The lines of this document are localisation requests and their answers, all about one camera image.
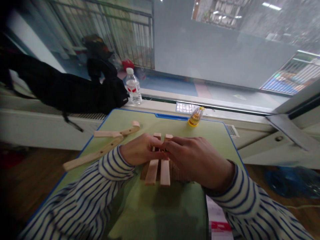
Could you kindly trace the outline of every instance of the window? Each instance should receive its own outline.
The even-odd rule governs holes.
[[[89,78],[88,57],[129,59],[153,98],[272,114],[319,85],[318,2],[27,0],[17,14],[40,60]]]

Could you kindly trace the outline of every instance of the desk surface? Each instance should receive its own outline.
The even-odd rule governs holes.
[[[133,120],[141,129],[127,136],[122,144],[143,133],[155,132],[180,137],[204,137],[225,158],[233,160],[244,169],[240,156],[223,122],[201,120],[191,127],[185,117],[115,109],[101,124],[100,130],[121,131],[131,127]],[[92,138],[81,156],[100,150],[111,138]],[[66,173],[52,194],[75,181],[88,166],[83,165]],[[169,188],[145,186],[137,175],[123,187],[113,201],[111,219],[105,230],[106,238],[121,239],[199,239],[206,238],[207,210],[205,195],[197,183],[172,182]]]

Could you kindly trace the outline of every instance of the ceiling light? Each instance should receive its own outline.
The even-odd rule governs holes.
[[[277,11],[280,11],[280,10],[282,9],[282,8],[280,8],[280,7],[277,7],[277,6],[272,5],[272,4],[270,4],[270,3],[267,3],[267,2],[264,2],[262,5],[265,6],[265,7],[269,7],[269,8],[271,8],[271,9],[277,10]]]
[[[279,7],[277,7],[275,5],[272,5],[272,4],[269,5],[269,8],[272,8],[272,9],[277,10],[277,11],[280,11],[282,9],[282,8],[279,8]]]

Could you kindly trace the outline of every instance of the wooden beam with hole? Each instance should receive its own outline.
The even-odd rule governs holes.
[[[173,136],[171,134],[166,134],[164,141],[168,141]],[[160,185],[162,187],[170,187],[170,168],[169,168],[169,159],[161,160],[161,173],[160,173]]]
[[[63,168],[66,171],[70,171],[76,167],[79,167],[85,163],[92,162],[94,160],[97,160],[104,155],[106,155],[110,150],[112,150],[115,146],[117,146],[119,143],[123,141],[123,135],[121,135],[119,132],[114,133],[113,135],[114,140],[103,147],[100,151],[90,153],[86,156],[76,158],[72,161],[66,162],[63,164]]]
[[[161,133],[154,133],[153,136],[161,140]],[[159,149],[153,147],[153,151],[159,151]],[[157,180],[158,164],[159,159],[154,159],[150,161],[146,179],[144,181],[146,186],[155,185]]]
[[[123,131],[94,131],[94,137],[112,137],[115,133],[120,133],[122,136],[127,136],[140,130],[138,121],[132,121],[132,128]]]

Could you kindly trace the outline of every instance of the blue and white striped shirt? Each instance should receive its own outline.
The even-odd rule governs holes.
[[[133,171],[118,146],[54,195],[19,238],[101,239],[111,215],[109,204]],[[227,192],[212,199],[225,211],[235,239],[313,239],[238,166]]]

